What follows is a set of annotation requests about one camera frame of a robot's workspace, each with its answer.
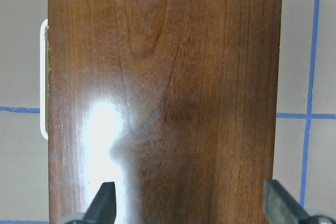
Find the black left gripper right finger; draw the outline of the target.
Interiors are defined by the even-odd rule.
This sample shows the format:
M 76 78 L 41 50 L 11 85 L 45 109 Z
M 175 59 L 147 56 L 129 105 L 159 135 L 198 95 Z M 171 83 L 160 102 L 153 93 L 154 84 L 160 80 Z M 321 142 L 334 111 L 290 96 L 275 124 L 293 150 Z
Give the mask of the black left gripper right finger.
M 277 180 L 264 182 L 264 215 L 269 223 L 307 223 L 308 213 Z

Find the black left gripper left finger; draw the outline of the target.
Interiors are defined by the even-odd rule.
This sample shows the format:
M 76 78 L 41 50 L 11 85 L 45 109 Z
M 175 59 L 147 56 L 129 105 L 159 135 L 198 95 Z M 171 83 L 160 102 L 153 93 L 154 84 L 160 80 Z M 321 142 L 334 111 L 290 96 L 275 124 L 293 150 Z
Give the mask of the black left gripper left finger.
M 104 182 L 86 211 L 84 223 L 114 224 L 117 216 L 117 200 L 114 182 Z

